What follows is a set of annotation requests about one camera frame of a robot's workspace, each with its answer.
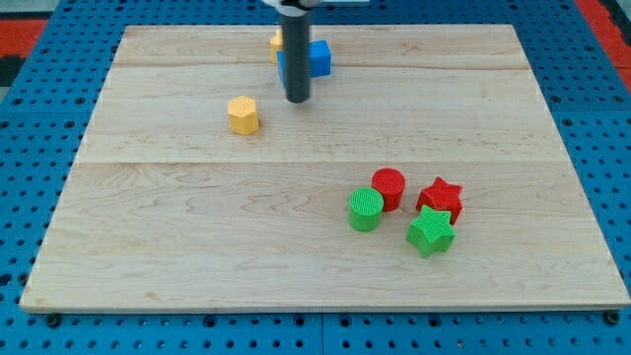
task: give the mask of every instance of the black cylinder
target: black cylinder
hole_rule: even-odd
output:
[[[309,13],[303,16],[281,15],[283,54],[285,56],[285,96],[298,104],[310,94]]]

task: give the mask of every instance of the red surface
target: red surface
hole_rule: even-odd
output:
[[[0,20],[0,57],[28,57],[48,20]]]
[[[383,168],[373,174],[372,188],[384,197],[384,212],[393,211],[401,204],[405,177],[393,168]]]
[[[622,32],[611,21],[609,11],[598,0],[576,0],[583,16],[590,24],[609,60],[618,70],[627,90],[631,90],[631,47],[622,38]]]
[[[460,211],[462,211],[461,192],[462,186],[450,184],[441,177],[436,177],[434,184],[421,190],[418,202],[416,202],[416,209],[420,211],[421,207],[426,205],[437,211],[450,211],[452,212],[450,223],[454,225]]]

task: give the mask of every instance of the green cylinder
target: green cylinder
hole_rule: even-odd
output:
[[[356,231],[375,230],[382,220],[384,198],[375,189],[360,187],[348,199],[348,224]]]

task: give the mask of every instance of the green block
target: green block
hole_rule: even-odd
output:
[[[360,232],[375,230],[382,219],[384,198],[375,189],[360,187],[348,199],[348,224]]]
[[[410,223],[407,241],[418,249],[421,257],[428,257],[434,251],[449,250],[456,237],[450,224],[451,217],[450,211],[436,211],[423,205],[421,214]]]

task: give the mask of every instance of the red star block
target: red star block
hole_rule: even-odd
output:
[[[462,186],[450,184],[441,177],[436,177],[433,185],[421,190],[418,202],[416,202],[416,209],[420,211],[423,205],[427,205],[437,211],[451,211],[450,224],[454,225],[462,210],[461,192]]]

